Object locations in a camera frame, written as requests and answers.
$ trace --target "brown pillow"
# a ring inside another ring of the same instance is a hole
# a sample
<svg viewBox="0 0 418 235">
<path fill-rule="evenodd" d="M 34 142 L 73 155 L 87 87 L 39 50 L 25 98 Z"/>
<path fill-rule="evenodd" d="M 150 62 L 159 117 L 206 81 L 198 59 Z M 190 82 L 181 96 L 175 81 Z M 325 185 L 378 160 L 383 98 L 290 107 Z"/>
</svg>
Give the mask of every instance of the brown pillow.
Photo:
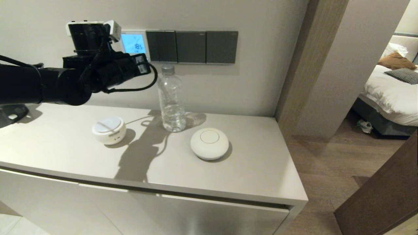
<svg viewBox="0 0 418 235">
<path fill-rule="evenodd" d="M 380 58 L 378 65 L 385 66 L 391 70 L 410 69 L 415 70 L 417 67 L 407 58 L 402 57 L 398 52 L 393 52 L 383 58 Z"/>
</svg>

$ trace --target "white wall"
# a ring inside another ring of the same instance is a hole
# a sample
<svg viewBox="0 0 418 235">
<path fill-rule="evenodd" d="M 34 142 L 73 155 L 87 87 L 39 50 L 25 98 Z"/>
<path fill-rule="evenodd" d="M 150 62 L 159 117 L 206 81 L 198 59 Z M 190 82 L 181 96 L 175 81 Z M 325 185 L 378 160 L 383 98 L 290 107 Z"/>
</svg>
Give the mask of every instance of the white wall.
<svg viewBox="0 0 418 235">
<path fill-rule="evenodd" d="M 418 34 L 418 0 L 411 0 L 395 32 Z"/>
<path fill-rule="evenodd" d="M 61 67 L 71 20 L 114 19 L 124 29 L 237 30 L 235 65 L 177 65 L 189 111 L 272 116 L 308 0 L 1 0 L 0 54 Z M 152 76 L 123 88 L 141 87 Z M 156 86 L 94 94 L 94 105 L 159 109 Z"/>
<path fill-rule="evenodd" d="M 341 125 L 409 0 L 350 0 L 296 135 L 330 138 Z"/>
</svg>

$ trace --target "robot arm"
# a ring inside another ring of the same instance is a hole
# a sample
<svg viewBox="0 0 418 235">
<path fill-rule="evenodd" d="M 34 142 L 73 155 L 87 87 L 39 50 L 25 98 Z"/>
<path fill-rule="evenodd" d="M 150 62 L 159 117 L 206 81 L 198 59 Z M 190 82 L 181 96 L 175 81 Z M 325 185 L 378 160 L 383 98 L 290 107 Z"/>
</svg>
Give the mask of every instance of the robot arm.
<svg viewBox="0 0 418 235">
<path fill-rule="evenodd" d="M 77 55 L 64 57 L 63 68 L 38 68 L 0 56 L 0 105 L 50 102 L 82 105 L 96 92 L 140 91 L 153 86 L 157 71 L 145 54 L 129 55 L 116 52 L 111 40 L 120 39 L 120 26 L 108 22 L 70 22 Z M 154 80 L 137 89 L 109 89 L 134 77 L 154 71 Z"/>
</svg>

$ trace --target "cabinet door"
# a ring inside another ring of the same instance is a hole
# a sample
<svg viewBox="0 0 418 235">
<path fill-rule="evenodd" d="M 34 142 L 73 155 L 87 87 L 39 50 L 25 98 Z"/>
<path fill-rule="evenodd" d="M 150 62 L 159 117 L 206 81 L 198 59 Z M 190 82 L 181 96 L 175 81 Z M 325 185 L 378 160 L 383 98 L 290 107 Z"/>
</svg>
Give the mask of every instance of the cabinet door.
<svg viewBox="0 0 418 235">
<path fill-rule="evenodd" d="M 74 182 L 0 169 L 0 201 L 51 235 L 120 235 Z"/>
<path fill-rule="evenodd" d="M 80 184 L 124 235 L 272 235 L 287 209 Z"/>
</svg>

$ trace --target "white pillow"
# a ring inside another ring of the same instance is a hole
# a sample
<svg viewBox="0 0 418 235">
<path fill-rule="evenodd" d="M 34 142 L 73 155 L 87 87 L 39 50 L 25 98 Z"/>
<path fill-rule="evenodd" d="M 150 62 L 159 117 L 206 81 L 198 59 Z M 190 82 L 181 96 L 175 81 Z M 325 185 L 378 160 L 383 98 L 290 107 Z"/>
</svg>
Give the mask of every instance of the white pillow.
<svg viewBox="0 0 418 235">
<path fill-rule="evenodd" d="M 383 52 L 382 57 L 385 57 L 393 52 L 398 52 L 403 57 L 405 57 L 406 54 L 408 54 L 408 50 L 406 49 L 406 47 L 395 44 L 395 43 L 389 43 L 385 51 Z"/>
</svg>

